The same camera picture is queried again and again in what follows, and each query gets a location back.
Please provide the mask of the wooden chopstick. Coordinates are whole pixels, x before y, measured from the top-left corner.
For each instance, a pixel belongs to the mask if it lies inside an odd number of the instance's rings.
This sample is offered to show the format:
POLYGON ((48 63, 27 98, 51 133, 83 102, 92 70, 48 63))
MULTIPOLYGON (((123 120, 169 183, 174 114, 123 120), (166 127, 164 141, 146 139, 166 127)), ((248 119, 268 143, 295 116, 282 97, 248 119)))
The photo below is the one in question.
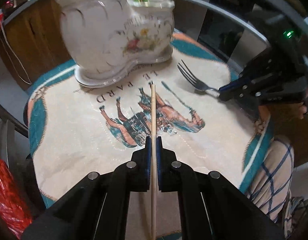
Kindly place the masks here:
POLYGON ((151 239, 157 235, 156 87, 151 84, 151 239))

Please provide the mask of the silver fork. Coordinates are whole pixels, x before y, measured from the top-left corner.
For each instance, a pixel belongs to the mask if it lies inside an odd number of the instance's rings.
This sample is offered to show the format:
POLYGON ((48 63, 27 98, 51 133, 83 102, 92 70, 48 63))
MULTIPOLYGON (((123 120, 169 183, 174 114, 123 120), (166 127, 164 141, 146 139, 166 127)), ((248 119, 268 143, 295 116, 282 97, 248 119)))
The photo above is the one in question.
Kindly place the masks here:
POLYGON ((213 92, 219 96, 219 90, 208 86, 206 83, 198 79, 183 60, 177 64, 177 68, 183 77, 194 87, 194 89, 202 93, 213 92))

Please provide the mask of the plaid trouser leg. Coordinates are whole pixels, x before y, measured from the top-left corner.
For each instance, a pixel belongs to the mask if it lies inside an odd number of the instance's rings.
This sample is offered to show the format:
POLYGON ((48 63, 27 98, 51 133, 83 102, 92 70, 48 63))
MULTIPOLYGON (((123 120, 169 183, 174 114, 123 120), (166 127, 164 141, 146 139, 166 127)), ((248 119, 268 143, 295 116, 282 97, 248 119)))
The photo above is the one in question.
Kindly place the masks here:
POLYGON ((290 140, 278 135, 270 143, 260 168, 245 195, 272 221, 277 222, 288 201, 294 169, 290 140))

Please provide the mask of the printed horse placemat cloth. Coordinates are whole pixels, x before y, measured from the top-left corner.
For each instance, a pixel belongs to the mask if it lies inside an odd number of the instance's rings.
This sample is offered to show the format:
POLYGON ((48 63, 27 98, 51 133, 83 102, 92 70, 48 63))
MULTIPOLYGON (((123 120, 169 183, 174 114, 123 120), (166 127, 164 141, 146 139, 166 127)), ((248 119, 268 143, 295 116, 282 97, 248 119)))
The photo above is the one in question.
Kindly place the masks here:
POLYGON ((27 115, 38 188, 51 207, 89 172, 106 174, 145 146, 151 114, 150 83, 163 105, 157 134, 163 145, 195 171, 221 172, 238 189, 251 184, 273 140, 265 107, 221 103, 214 92, 194 90, 177 64, 185 62, 205 83, 221 87, 236 73, 190 37, 174 33, 171 58, 139 64, 104 88, 82 87, 67 61, 33 85, 27 115))

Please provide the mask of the white floral ceramic utensil holder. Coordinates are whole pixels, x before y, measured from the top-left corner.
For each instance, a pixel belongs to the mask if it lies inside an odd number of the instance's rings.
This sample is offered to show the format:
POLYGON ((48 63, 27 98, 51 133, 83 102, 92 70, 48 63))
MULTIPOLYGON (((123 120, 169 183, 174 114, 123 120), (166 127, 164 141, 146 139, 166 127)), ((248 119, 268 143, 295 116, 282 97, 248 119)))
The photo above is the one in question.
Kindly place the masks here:
POLYGON ((173 0, 55 0, 60 29, 83 87, 112 85, 139 64, 172 55, 173 0))

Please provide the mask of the red plastic bag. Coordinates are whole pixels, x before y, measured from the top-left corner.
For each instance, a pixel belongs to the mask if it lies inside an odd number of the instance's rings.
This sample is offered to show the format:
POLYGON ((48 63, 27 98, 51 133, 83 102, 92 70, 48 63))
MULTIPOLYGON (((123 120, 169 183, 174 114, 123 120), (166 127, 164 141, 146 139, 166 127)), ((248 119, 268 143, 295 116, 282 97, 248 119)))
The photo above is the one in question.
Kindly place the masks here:
POLYGON ((31 212, 21 197, 19 188, 7 164, 0 159, 0 217, 7 228, 20 239, 25 229, 32 223, 31 212))

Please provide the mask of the wooden cabinet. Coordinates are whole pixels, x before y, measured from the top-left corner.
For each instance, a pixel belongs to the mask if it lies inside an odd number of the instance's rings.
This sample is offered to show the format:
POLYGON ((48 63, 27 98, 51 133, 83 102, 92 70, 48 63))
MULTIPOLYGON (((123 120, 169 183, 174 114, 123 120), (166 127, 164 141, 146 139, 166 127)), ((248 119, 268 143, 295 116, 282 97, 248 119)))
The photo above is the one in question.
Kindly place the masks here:
POLYGON ((61 9, 55 0, 38 0, 3 26, 0 56, 20 88, 71 59, 61 37, 61 9))

